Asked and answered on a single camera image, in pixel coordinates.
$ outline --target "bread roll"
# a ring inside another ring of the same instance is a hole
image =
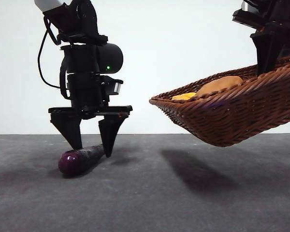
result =
[[[230,88],[243,82],[243,79],[239,76],[225,76],[220,79],[211,81],[204,85],[197,93],[196,96],[203,94],[209,94],[215,91],[220,91],[224,88]]]

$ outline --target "basket rim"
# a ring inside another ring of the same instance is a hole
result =
[[[277,68],[274,71],[270,71],[267,73],[263,73],[259,76],[253,76],[247,80],[244,80],[241,84],[238,85],[234,85],[230,88],[225,88],[222,89],[220,91],[214,91],[212,93],[209,94],[203,94],[197,97],[192,97],[188,100],[170,100],[170,99],[163,99],[160,98],[159,95],[152,97],[149,102],[151,104],[156,104],[157,102],[164,102],[166,104],[170,103],[170,104],[190,104],[193,103],[194,105],[204,105],[210,101],[219,101],[219,100],[229,100],[232,99],[244,92],[247,91],[253,91],[257,88],[260,88],[264,85],[269,85],[272,84],[278,80],[284,79],[284,78],[288,78],[290,77],[290,57],[286,57],[286,58],[281,58],[279,60],[277,60],[277,65],[278,64],[283,64],[285,63],[284,66],[281,66],[279,68]],[[256,69],[257,65],[252,65],[252,66],[248,66],[245,68],[240,68],[240,69],[235,69],[235,70],[230,70],[227,72],[221,72],[221,73],[217,73],[216,75],[218,76],[223,76],[225,73],[231,73],[231,72],[235,72],[235,71],[241,71],[241,70],[245,70],[245,69]],[[184,87],[188,87],[190,85],[194,85],[196,82],[190,83]],[[168,92],[165,92],[163,94],[168,94],[172,91],[175,90],[171,90]]]

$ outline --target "white wall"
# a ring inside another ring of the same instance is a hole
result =
[[[99,31],[123,51],[124,80],[111,105],[134,108],[120,133],[186,133],[148,100],[217,72],[256,63],[253,29],[232,22],[241,0],[93,0]],[[34,0],[0,0],[0,134],[53,134],[49,107],[69,106],[39,78],[37,54],[43,15]],[[58,84],[63,52],[47,39],[47,80]],[[98,120],[82,133],[99,133]],[[290,132],[290,123],[270,132]]]

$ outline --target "yellow food item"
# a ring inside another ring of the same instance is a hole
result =
[[[184,94],[172,97],[172,100],[188,100],[192,98],[194,95],[195,93],[184,93]]]
[[[211,81],[206,85],[202,86],[202,88],[196,93],[184,93],[181,95],[173,96],[172,100],[189,100],[194,96],[201,96],[203,94],[209,94],[215,91],[220,91],[224,88],[230,88],[232,86],[241,84],[243,79],[239,76],[225,76],[220,79]]]
[[[215,91],[220,91],[224,88],[230,88],[243,82],[243,79],[239,76],[225,76],[220,79],[211,81],[204,85],[197,93],[196,96],[203,94],[209,94]]]

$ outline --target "white robot arm segment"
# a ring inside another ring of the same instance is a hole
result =
[[[70,5],[71,2],[72,0],[34,0],[34,3],[40,8],[42,12],[52,10],[64,3]]]

